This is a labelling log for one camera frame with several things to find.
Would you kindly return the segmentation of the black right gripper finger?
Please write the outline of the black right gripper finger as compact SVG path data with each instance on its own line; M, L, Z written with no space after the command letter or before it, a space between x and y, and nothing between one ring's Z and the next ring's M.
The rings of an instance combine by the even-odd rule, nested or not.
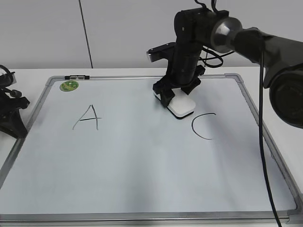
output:
M181 90L189 95L197 86L199 86L201 84L200 81L194 81L192 82L190 85L186 86L186 87L182 87Z
M163 107L168 107L171 100L175 97L175 93L171 88L162 89L160 91L160 103Z

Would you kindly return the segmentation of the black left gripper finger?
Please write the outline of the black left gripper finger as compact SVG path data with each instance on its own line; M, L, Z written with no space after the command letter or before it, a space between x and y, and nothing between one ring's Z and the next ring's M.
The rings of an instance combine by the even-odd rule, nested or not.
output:
M0 114L0 131L16 139L27 136L28 131L22 122L19 110Z

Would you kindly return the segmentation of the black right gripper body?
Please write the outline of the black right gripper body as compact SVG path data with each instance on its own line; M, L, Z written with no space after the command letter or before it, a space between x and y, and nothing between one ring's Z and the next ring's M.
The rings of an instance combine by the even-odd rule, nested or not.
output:
M205 68L202 65L197 65L193 68L177 70L173 68L173 63L169 62L165 75L153 84L152 89L155 94L159 95L162 89L172 90L186 87L194 81L200 81L199 76L205 73Z

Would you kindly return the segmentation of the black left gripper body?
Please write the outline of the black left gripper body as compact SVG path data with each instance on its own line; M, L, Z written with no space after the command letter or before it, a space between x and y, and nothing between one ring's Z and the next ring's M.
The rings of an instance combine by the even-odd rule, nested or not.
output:
M27 109L30 101L18 90L0 89L0 119L8 118L14 111Z

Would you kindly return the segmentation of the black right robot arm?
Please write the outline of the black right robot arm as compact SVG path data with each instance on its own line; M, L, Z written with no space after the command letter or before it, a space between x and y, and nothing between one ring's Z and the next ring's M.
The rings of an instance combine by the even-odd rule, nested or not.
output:
M178 12L174 30L174 42L147 52L152 62L168 61L166 74L152 87L164 107L173 99L173 89L190 94L200 84L198 76L205 72L198 64L201 51L232 51L265 70L263 87L269 89L269 100L277 116L291 126L303 126L302 42L266 34L255 27L244 29L228 11L206 7Z

